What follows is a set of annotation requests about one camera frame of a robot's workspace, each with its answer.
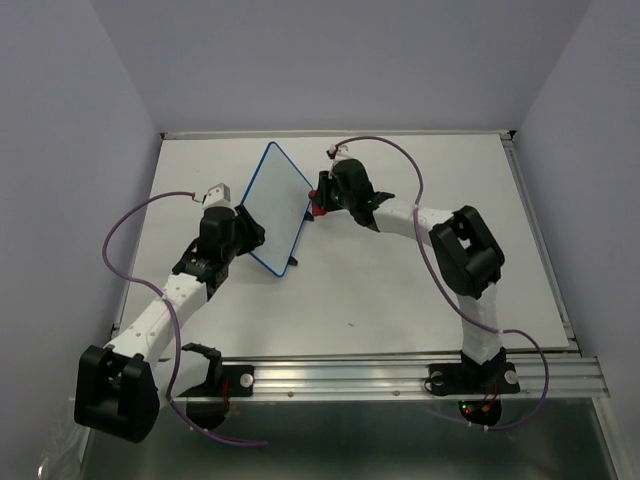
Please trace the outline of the blue-edged small whiteboard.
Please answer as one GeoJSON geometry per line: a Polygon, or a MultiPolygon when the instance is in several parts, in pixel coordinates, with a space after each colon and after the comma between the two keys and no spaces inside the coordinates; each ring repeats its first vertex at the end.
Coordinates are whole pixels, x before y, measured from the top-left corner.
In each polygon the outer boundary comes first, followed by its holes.
{"type": "Polygon", "coordinates": [[[269,142],[241,204],[265,230],[264,243],[251,256],[277,277],[294,264],[311,190],[311,183],[280,145],[269,142]]]}

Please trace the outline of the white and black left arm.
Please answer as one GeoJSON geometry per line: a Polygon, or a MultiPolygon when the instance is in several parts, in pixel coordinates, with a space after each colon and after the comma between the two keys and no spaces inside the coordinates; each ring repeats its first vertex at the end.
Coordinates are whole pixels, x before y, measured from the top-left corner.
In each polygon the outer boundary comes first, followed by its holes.
{"type": "Polygon", "coordinates": [[[231,262],[264,240],[264,228],[244,206],[206,208],[198,236],[173,267],[164,287],[151,288],[155,299],[123,333],[103,347],[89,346],[81,355],[75,422],[141,442],[153,428],[161,406],[173,403],[177,373],[171,373],[168,384],[159,387],[153,369],[165,348],[174,345],[178,354],[192,352],[205,358],[190,367],[186,387],[220,399],[218,414],[201,430],[212,437],[229,411],[231,395],[251,395],[251,387],[242,381],[253,369],[249,365],[226,367],[216,348],[183,343],[181,329],[225,282],[231,262]]]}

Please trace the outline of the black whiteboard eraser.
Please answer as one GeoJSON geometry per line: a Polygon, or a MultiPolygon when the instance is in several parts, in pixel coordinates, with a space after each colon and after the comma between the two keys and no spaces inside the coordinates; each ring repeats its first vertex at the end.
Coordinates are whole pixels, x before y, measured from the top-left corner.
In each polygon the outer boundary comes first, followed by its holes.
{"type": "Polygon", "coordinates": [[[313,217],[320,217],[326,214],[322,203],[322,195],[317,190],[311,190],[309,193],[309,199],[311,202],[311,215],[313,217]]]}

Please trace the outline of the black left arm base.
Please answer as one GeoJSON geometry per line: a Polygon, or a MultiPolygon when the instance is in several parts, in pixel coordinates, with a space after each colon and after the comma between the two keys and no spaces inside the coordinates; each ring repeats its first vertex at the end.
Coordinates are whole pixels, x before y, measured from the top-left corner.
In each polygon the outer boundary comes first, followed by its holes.
{"type": "Polygon", "coordinates": [[[253,395],[255,367],[227,362],[219,350],[193,342],[183,346],[181,353],[172,395],[185,400],[189,420],[215,430],[226,420],[233,398],[253,395]]]}

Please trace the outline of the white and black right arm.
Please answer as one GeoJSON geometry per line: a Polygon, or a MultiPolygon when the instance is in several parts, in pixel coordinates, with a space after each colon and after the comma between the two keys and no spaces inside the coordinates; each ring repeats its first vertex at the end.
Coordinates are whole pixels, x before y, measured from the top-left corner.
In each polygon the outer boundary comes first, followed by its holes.
{"type": "Polygon", "coordinates": [[[456,295],[454,310],[463,325],[460,366],[463,384],[482,390],[496,378],[491,360],[503,348],[499,338],[495,297],[505,255],[478,210],[465,205],[456,211],[420,208],[377,191],[364,165],[347,158],[319,173],[311,191],[312,214],[344,210],[355,222],[379,233],[396,234],[433,250],[429,267],[436,286],[456,295]]]}

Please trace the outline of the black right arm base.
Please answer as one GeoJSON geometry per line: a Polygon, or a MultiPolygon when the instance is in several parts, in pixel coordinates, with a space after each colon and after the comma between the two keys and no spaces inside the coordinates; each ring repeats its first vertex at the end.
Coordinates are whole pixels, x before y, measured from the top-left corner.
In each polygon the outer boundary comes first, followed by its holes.
{"type": "Polygon", "coordinates": [[[520,392],[515,365],[507,360],[506,349],[482,364],[460,353],[458,363],[432,363],[427,366],[424,389],[436,396],[462,396],[458,409],[472,426],[492,429],[502,415],[501,395],[520,392]]]}

